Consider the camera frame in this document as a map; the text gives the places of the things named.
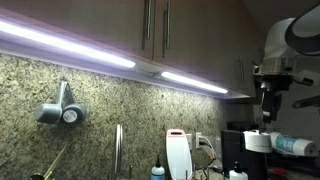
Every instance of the kitchen cabinet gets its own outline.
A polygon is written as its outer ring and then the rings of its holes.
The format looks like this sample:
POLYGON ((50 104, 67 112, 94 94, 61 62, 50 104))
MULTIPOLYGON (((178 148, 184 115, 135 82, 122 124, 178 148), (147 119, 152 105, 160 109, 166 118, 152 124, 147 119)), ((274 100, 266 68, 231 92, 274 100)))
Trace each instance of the kitchen cabinet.
POLYGON ((152 58, 155 0, 1 0, 9 10, 152 58))
POLYGON ((255 95, 252 62, 261 60, 263 35, 241 1, 0 0, 0 5, 145 62, 255 95))
POLYGON ((263 35, 240 1, 209 1, 207 18, 207 73, 200 76, 254 96, 252 62, 261 61, 263 35))
POLYGON ((206 53, 207 0, 157 0, 155 62, 196 74, 206 53))
POLYGON ((154 61, 255 95, 252 62, 263 35, 241 2, 158 0, 154 44, 154 61))

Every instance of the white container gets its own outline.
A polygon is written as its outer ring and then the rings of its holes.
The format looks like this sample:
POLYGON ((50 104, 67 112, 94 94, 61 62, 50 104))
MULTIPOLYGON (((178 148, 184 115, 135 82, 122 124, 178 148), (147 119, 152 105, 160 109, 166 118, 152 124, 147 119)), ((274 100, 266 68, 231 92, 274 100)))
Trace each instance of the white container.
POLYGON ((234 170, 229 172, 230 180, 248 180, 248 175, 244 172, 237 173, 234 170))
POLYGON ((151 170, 151 180, 164 180, 164 168, 160 164, 158 156, 156 165, 151 170))
POLYGON ((271 138, 267 133, 260 133, 259 130, 245 131, 244 138, 246 149, 254 152, 271 153, 271 138))
POLYGON ((270 135, 272 148, 282 153, 308 157, 319 155, 316 144, 313 141, 285 136, 278 132, 272 132, 270 135))
POLYGON ((240 163, 235 162, 234 170, 229 171, 230 180, 248 180, 248 175, 242 172, 240 163))
POLYGON ((185 132, 169 129, 166 148, 171 180, 192 180, 191 154, 185 132))

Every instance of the granite backsplash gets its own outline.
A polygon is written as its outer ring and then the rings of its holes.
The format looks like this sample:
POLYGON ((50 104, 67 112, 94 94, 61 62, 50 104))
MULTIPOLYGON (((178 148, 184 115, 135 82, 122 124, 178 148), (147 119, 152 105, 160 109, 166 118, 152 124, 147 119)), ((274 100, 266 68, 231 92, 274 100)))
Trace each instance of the granite backsplash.
MULTIPOLYGON (((70 147, 53 173, 55 179, 109 179, 116 124, 123 125, 123 174, 133 166, 134 179, 147 180, 160 154, 167 169, 165 133, 217 135, 225 122, 252 118, 251 106, 219 100, 0 54, 0 179, 28 179, 45 173, 59 151, 70 147), (87 121, 77 127, 37 123, 34 110, 55 101, 58 80, 69 80, 76 102, 87 106, 87 121)), ((192 160, 208 163, 193 147, 192 160)))

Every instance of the bottle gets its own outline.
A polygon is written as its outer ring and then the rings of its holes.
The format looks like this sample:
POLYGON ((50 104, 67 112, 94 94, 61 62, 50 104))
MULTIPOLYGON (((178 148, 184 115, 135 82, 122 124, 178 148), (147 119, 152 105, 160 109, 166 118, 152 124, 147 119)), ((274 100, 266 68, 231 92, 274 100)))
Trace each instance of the bottle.
POLYGON ((164 180, 164 168, 161 166, 159 155, 156 165, 151 170, 151 180, 164 180))
POLYGON ((248 180, 248 175, 240 168, 240 163, 235 162, 234 170, 229 172, 230 180, 248 180))
POLYGON ((316 144, 313 141, 282 135, 278 132, 272 132, 270 136, 272 148, 283 154, 309 157, 317 157, 319 155, 316 144))

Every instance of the under-cabinet light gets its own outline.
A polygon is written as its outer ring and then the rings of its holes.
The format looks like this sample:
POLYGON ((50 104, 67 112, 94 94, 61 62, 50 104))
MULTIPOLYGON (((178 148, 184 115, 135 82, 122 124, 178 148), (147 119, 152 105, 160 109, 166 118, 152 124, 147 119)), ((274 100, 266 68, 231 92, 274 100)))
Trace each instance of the under-cabinet light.
POLYGON ((50 36, 41 32, 10 24, 4 21, 0 21, 0 31, 16 35, 22 38, 26 38, 32 41, 40 42, 76 54, 106 61, 108 63, 125 66, 129 68, 135 66, 135 63, 133 61, 129 61, 119 56, 112 55, 104 51, 90 48, 81 44, 77 44, 72 41, 64 40, 58 37, 50 36))
POLYGON ((168 78, 168 79, 171 79, 171 80, 174 80, 174 81, 178 81, 178 82, 183 83, 183 84, 187 84, 187 85, 190 85, 190 86, 195 86, 195 87, 206 89, 206 90, 209 90, 209 91, 214 91, 214 92, 218 92, 218 93, 222 93, 222 94, 228 93, 228 91, 226 89, 219 88, 217 86, 213 86, 213 85, 210 85, 210 84, 202 83, 200 81, 196 81, 196 80, 193 80, 193 79, 190 79, 190 78, 186 78, 186 77, 183 77, 183 76, 180 76, 180 75, 177 75, 177 74, 173 74, 173 73, 169 73, 169 72, 163 72, 161 74, 161 76, 163 76, 165 78, 168 78))

